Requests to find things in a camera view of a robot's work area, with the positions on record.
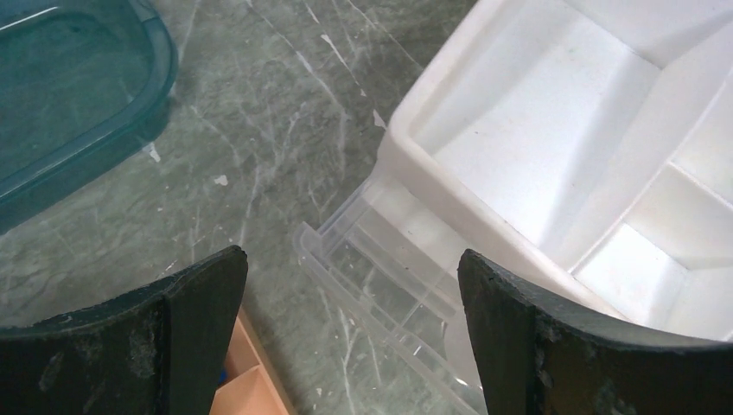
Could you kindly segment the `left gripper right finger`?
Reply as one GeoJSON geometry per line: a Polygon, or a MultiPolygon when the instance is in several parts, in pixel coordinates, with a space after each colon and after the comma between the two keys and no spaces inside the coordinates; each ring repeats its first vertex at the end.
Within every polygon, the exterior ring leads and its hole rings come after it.
{"type": "Polygon", "coordinates": [[[457,268],[491,414],[729,414],[732,346],[625,322],[474,250],[457,268]]]}

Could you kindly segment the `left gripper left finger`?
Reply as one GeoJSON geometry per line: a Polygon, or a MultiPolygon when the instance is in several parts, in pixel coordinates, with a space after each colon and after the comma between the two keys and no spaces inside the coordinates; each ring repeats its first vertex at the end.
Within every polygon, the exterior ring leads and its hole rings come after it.
{"type": "Polygon", "coordinates": [[[92,307],[2,328],[2,413],[208,413],[247,270],[228,246],[92,307]]]}

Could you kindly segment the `clear plastic drawer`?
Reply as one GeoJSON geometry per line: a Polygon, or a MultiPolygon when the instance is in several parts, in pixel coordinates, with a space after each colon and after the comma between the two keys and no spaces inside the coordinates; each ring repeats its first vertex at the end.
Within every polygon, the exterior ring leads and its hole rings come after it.
{"type": "Polygon", "coordinates": [[[467,243],[405,186],[370,175],[293,245],[312,279],[459,413],[486,412],[457,281],[467,243]]]}

